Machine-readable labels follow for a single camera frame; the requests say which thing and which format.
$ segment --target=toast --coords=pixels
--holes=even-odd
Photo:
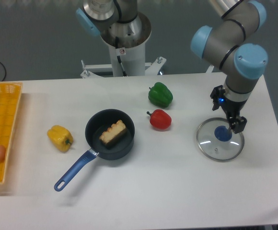
[[[116,144],[126,131],[127,129],[125,124],[122,120],[118,120],[117,123],[112,124],[107,131],[102,133],[100,140],[106,147],[110,147]]]

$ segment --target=frying pan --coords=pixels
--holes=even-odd
[[[112,147],[105,147],[99,137],[113,123],[122,120],[127,128],[126,134]],[[134,145],[135,126],[132,119],[117,109],[105,109],[93,115],[87,123],[85,136],[90,149],[86,151],[71,168],[58,180],[54,189],[60,192],[73,179],[73,177],[90,161],[97,156],[105,160],[117,160],[131,150]]]

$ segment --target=robotic arm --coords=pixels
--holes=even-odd
[[[138,12],[137,0],[85,0],[76,17],[87,33],[108,45],[114,76],[145,75],[151,23]]]
[[[201,27],[191,41],[191,50],[227,75],[224,85],[213,89],[212,110],[220,106],[234,133],[244,130],[246,118],[240,116],[260,76],[268,55],[259,45],[240,46],[266,20],[266,10],[257,1],[209,0],[223,24],[217,29]]]

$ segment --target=blue pan handle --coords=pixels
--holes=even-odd
[[[96,158],[97,154],[98,153],[92,149],[86,151],[54,185],[54,189],[57,192],[60,192],[62,189],[64,189],[64,187],[67,186],[67,184],[83,168],[83,166]]]

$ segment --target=gray floor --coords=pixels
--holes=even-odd
[[[259,2],[267,10],[267,21],[246,42],[260,44],[269,54],[265,78],[278,121],[278,0]],[[146,61],[167,58],[165,74],[205,72],[209,64],[189,46],[198,28],[221,24],[208,1],[138,3],[152,24]],[[0,61],[6,81],[79,78],[81,59],[89,65],[110,63],[106,45],[89,37],[77,22],[75,11],[81,5],[82,0],[0,0]],[[3,75],[0,66],[0,79]]]

